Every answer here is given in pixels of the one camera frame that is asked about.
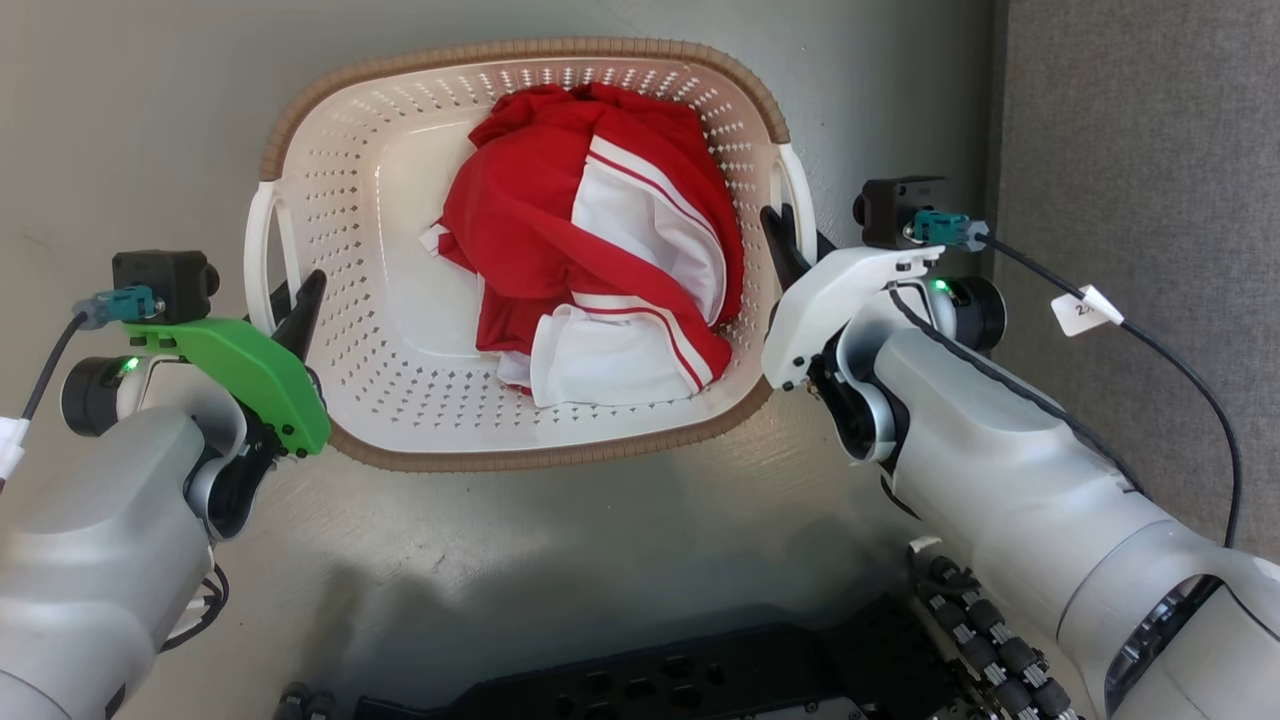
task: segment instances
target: basket rim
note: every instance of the basket rim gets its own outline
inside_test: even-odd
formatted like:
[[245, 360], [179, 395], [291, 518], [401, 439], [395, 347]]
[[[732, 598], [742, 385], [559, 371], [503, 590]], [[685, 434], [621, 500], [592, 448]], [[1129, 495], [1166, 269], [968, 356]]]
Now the basket rim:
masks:
[[357, 462], [399, 473], [484, 473], [579, 465], [659, 452], [719, 437], [746, 421], [772, 395], [773, 388], [760, 377], [742, 400], [708, 420], [657, 433], [563, 447], [492, 452], [398, 452], [357, 438], [332, 416], [329, 445]]
[[[678, 60], [707, 68], [724, 76], [748, 96], [764, 120], [769, 140], [776, 145], [791, 142], [791, 132], [778, 101], [760, 78], [736, 59], [708, 45], [635, 37], [504, 40], [371, 59], [325, 73], [294, 96], [280, 114], [262, 151], [259, 179], [274, 182], [283, 177], [284, 158], [303, 119], [340, 90], [421, 70], [556, 58], [643, 58]], [[329, 445], [357, 462], [403, 473], [467, 473], [575, 465], [658, 452], [722, 436], [754, 415], [772, 393], [773, 388], [762, 375], [737, 404], [714, 418], [668, 430], [575, 446], [493, 452], [399, 452], [357, 438], [332, 415]]]
[[708, 45], [644, 37], [503, 40], [364, 60], [325, 73], [296, 95], [293, 101], [280, 113], [262, 151], [259, 181], [274, 182], [283, 177], [284, 156], [288, 154], [289, 143], [293, 142], [293, 136], [302, 126], [302, 120], [325, 99], [353, 85], [454, 65], [475, 65], [502, 60], [602, 56], [682, 60], [714, 70], [732, 81], [751, 100], [756, 111], [760, 113], [760, 118], [764, 119], [769, 140], [776, 145], [791, 142], [791, 131], [787, 128], [778, 101], [769, 92], [769, 88], [764, 87], [760, 78], [745, 65]]

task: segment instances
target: white cable clip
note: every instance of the white cable clip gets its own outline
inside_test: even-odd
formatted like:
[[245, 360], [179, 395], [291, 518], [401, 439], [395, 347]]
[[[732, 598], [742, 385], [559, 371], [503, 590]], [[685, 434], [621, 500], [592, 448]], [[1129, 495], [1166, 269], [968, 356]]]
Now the white cable clip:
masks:
[[15, 418], [0, 418], [0, 483], [9, 479], [9, 475], [22, 462], [26, 451], [22, 441], [27, 437], [27, 428], [31, 420]]

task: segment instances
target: white tag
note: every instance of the white tag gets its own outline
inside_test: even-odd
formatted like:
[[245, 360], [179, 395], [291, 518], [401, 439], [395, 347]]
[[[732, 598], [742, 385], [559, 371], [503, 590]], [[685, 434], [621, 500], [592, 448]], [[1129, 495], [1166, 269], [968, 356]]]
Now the white tag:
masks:
[[1124, 322], [1124, 315], [1116, 310], [1116, 306], [1111, 305], [1111, 301], [1094, 290], [1092, 284], [1080, 290], [1084, 291], [1084, 300], [1074, 295], [1064, 295], [1050, 304], [1066, 337], [1075, 337], [1106, 323], [1119, 325]]

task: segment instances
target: white plastic basket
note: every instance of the white plastic basket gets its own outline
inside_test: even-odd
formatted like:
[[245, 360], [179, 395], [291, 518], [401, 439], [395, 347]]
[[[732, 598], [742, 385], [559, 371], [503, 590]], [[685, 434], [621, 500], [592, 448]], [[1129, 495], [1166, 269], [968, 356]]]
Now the white plastic basket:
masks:
[[[503, 95], [603, 82], [686, 102], [733, 195], [745, 245], [741, 315], [724, 332], [724, 377], [681, 401], [538, 409], [475, 351], [474, 279], [419, 243], [471, 152], [467, 133]], [[250, 316], [270, 332], [273, 213], [291, 295], [328, 275], [308, 365], [324, 387], [332, 445], [393, 470], [513, 469], [604, 460], [696, 442], [745, 420], [769, 395], [760, 350], [777, 282], [759, 223], [783, 191], [801, 251], [813, 204], [777, 102], [732, 58], [703, 45], [630, 38], [494, 42], [329, 73], [284, 111], [268, 143], [244, 237]]]

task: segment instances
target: black cable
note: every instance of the black cable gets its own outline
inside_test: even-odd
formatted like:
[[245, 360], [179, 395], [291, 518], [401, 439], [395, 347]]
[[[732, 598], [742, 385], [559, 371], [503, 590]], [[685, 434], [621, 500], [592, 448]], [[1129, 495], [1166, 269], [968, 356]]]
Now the black cable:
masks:
[[1039, 277], [1047, 279], [1048, 282], [1053, 283], [1055, 286], [1057, 286], [1059, 290], [1061, 290], [1062, 292], [1070, 295], [1071, 297], [1075, 297], [1076, 300], [1084, 300], [1084, 291], [1082, 291], [1080, 288], [1075, 287], [1074, 284], [1064, 281], [1062, 278], [1060, 278], [1056, 274], [1053, 274], [1052, 272], [1050, 272], [1050, 269], [1046, 268], [1044, 265], [1041, 265], [1039, 263], [1037, 263], [1036, 260], [1032, 260], [1030, 258], [1023, 255], [1018, 250], [1014, 250], [1012, 247], [1005, 245], [1004, 242], [1000, 242], [995, 237], [992, 237], [989, 234], [978, 233], [975, 236], [975, 240], [978, 242], [984, 242], [984, 243], [989, 245], [991, 247], [993, 247], [993, 249], [1004, 252], [1010, 259], [1016, 260], [1019, 264], [1021, 264], [1028, 270], [1032, 270], [1037, 275], [1039, 275]]
[[902, 502], [901, 500], [897, 498], [896, 495], [893, 495], [892, 488], [888, 487], [888, 479], [884, 478], [884, 475], [881, 475], [881, 489], [884, 491], [884, 497], [887, 497], [890, 502], [896, 505], [899, 510], [906, 512], [908, 515], [915, 518], [916, 520], [920, 519], [920, 516], [915, 514], [915, 510], [911, 510], [911, 507], [908, 503]]
[[[218, 616], [221, 614], [223, 609], [227, 607], [227, 600], [230, 598], [232, 594], [232, 587], [230, 583], [227, 580], [227, 573], [223, 571], [221, 566], [215, 564], [214, 574], [218, 575], [218, 582], [221, 585], [221, 589], [220, 591], [216, 588], [211, 589], [214, 589], [215, 594], [218, 594], [220, 600], [215, 605], [211, 605], [209, 610], [205, 611], [205, 614], [200, 618], [200, 623], [197, 623], [196, 626], [182, 633], [180, 635], [175, 635], [166, 639], [164, 644], [160, 646], [160, 652], [169, 652], [170, 650], [182, 646], [191, 638], [207, 630], [209, 626], [214, 624], [214, 620], [218, 620]], [[201, 582], [201, 584], [205, 585], [206, 588], [212, 585], [212, 583], [209, 582], [209, 578], [205, 578]]]
[[77, 313], [72, 318], [70, 323], [67, 323], [67, 329], [63, 331], [63, 336], [58, 338], [54, 343], [54, 350], [49, 354], [49, 360], [45, 360], [45, 369], [40, 372], [40, 379], [36, 380], [35, 389], [31, 391], [31, 398], [27, 400], [27, 409], [22, 411], [23, 420], [31, 420], [36, 416], [36, 407], [40, 407], [40, 398], [45, 397], [45, 391], [49, 389], [49, 380], [54, 378], [54, 370], [58, 369], [58, 361], [61, 360], [63, 352], [67, 350], [67, 345], [72, 341], [72, 336], [79, 329], [84, 322], [88, 320], [88, 315], [84, 313]]
[[933, 325], [924, 322], [919, 315], [915, 314], [914, 310], [911, 310], [911, 307], [906, 302], [902, 301], [901, 296], [897, 295], [897, 290], [891, 288], [888, 293], [893, 299], [893, 305], [897, 306], [899, 311], [906, 315], [906, 319], [913, 325], [919, 328], [929, 340], [937, 342], [943, 348], [946, 348], [947, 352], [955, 355], [960, 360], [964, 360], [970, 366], [973, 366], [973, 369], [978, 370], [987, 378], [1005, 386], [1005, 389], [1007, 389], [1009, 392], [1016, 395], [1018, 397], [1021, 397], [1023, 400], [1032, 402], [1042, 411], [1044, 411], [1048, 416], [1056, 418], [1066, 423], [1066, 425], [1071, 428], [1075, 432], [1075, 434], [1088, 441], [1089, 445], [1092, 445], [1093, 448], [1097, 450], [1100, 455], [1110, 460], [1116, 466], [1116, 469], [1120, 470], [1120, 474], [1124, 475], [1126, 480], [1129, 480], [1130, 486], [1133, 486], [1133, 491], [1128, 492], [1140, 492], [1143, 495], [1147, 495], [1146, 491], [1142, 488], [1142, 484], [1134, 475], [1133, 470], [1129, 468], [1129, 465], [1115, 451], [1107, 447], [1107, 445], [1102, 442], [1102, 438], [1100, 438], [1097, 433], [1094, 433], [1083, 423], [1069, 415], [1065, 410], [1056, 407], [1052, 402], [1041, 397], [1039, 393], [1027, 389], [1009, 375], [1001, 373], [1000, 370], [996, 370], [987, 363], [983, 363], [980, 359], [978, 359], [968, 350], [957, 345], [954, 340], [940, 333], [937, 329], [934, 329]]
[[[1084, 300], [1084, 292], [1074, 287], [1071, 283], [1064, 281], [1059, 275], [1048, 270], [1048, 268], [1041, 265], [1036, 260], [1032, 260], [1027, 255], [1023, 255], [1018, 250], [1000, 242], [989, 234], [978, 234], [977, 240], [989, 245], [992, 249], [1004, 252], [1010, 259], [1015, 260], [1028, 270], [1036, 273], [1037, 275], [1044, 278], [1050, 283], [1057, 286], [1059, 290], [1070, 293], [1078, 300]], [[1224, 533], [1222, 547], [1235, 547], [1235, 533], [1240, 524], [1240, 505], [1242, 497], [1244, 496], [1244, 462], [1240, 456], [1240, 443], [1235, 437], [1235, 428], [1231, 425], [1231, 420], [1226, 416], [1226, 411], [1222, 409], [1222, 404], [1219, 401], [1217, 396], [1210, 389], [1208, 384], [1203, 378], [1199, 377], [1190, 365], [1187, 364], [1176, 352], [1165, 347], [1160, 341], [1151, 337], [1151, 334], [1133, 324], [1130, 320], [1124, 320], [1120, 323], [1120, 328], [1138, 338], [1147, 347], [1152, 348], [1165, 360], [1169, 360], [1188, 380], [1196, 386], [1204, 400], [1208, 401], [1213, 414], [1217, 415], [1217, 421], [1222, 425], [1222, 433], [1226, 436], [1226, 447], [1231, 455], [1231, 501], [1230, 507], [1226, 512], [1226, 533]]]
[[1219, 402], [1217, 396], [1213, 391], [1208, 388], [1204, 379], [1187, 364], [1185, 360], [1179, 357], [1172, 350], [1169, 350], [1161, 345], [1156, 338], [1151, 337], [1147, 331], [1139, 328], [1138, 325], [1125, 320], [1120, 324], [1121, 328], [1129, 331], [1129, 334], [1140, 340], [1147, 347], [1155, 350], [1161, 357], [1169, 360], [1181, 372], [1183, 377], [1196, 386], [1196, 389], [1204, 396], [1208, 401], [1208, 406], [1213, 409], [1213, 414], [1217, 415], [1217, 421], [1222, 425], [1222, 432], [1226, 434], [1226, 447], [1231, 454], [1231, 503], [1226, 511], [1226, 533], [1224, 533], [1222, 547], [1235, 547], [1235, 530], [1240, 524], [1240, 497], [1244, 495], [1244, 468], [1240, 457], [1240, 443], [1235, 437], [1235, 428], [1231, 425], [1230, 418], [1226, 416], [1226, 410], [1222, 410], [1222, 404]]

